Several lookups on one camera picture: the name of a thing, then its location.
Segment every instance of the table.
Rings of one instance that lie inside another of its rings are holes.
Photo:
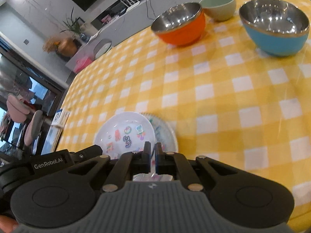
[[[237,0],[237,8],[247,0]],[[287,0],[311,17],[310,0]],[[238,16],[207,18],[197,43],[176,48],[146,28],[80,72],[62,108],[58,150],[93,144],[114,114],[149,112],[176,131],[187,158],[207,155],[285,185],[289,225],[311,226],[311,37],[293,57],[259,50]]]

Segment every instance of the cable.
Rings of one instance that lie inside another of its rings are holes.
[[[154,9],[153,9],[153,7],[152,7],[152,5],[151,5],[151,0],[149,0],[149,3],[150,3],[150,6],[151,6],[151,9],[152,9],[152,11],[153,11],[153,15],[154,15],[155,18],[150,18],[150,17],[149,17],[148,4],[147,4],[147,0],[146,0],[147,18],[148,18],[149,20],[155,20],[155,19],[156,19],[156,14],[155,14],[155,11],[154,11]]]
[[[152,5],[151,5],[151,0],[149,0],[149,3],[150,3],[150,7],[152,8],[153,15],[155,16],[155,19],[156,19],[156,14],[155,14],[155,11],[154,11],[154,9],[153,9],[153,7],[152,7]]]

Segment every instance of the potted plant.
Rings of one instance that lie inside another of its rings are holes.
[[[89,41],[90,37],[88,37],[87,35],[85,35],[81,31],[78,19],[79,18],[76,18],[75,20],[73,20],[73,10],[72,10],[70,18],[66,18],[66,21],[63,21],[63,23],[66,25],[67,29],[63,30],[61,32],[71,31],[71,32],[75,33],[76,35],[78,35],[83,42],[87,43]]]
[[[44,42],[42,49],[47,53],[57,51],[66,57],[72,57],[77,52],[77,46],[70,37],[65,39],[50,37]]]

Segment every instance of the light green bowl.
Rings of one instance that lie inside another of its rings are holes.
[[[200,4],[206,15],[216,21],[226,21],[236,10],[236,0],[201,0]]]

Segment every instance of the bowl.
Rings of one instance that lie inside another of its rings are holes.
[[[226,21],[236,10],[236,0],[201,0],[200,4],[206,15],[216,21]]]
[[[158,16],[151,30],[164,42],[176,46],[198,40],[205,29],[205,17],[199,3],[183,3]]]
[[[308,17],[286,1],[251,0],[240,7],[239,15],[255,44],[274,56],[297,53],[308,38]]]

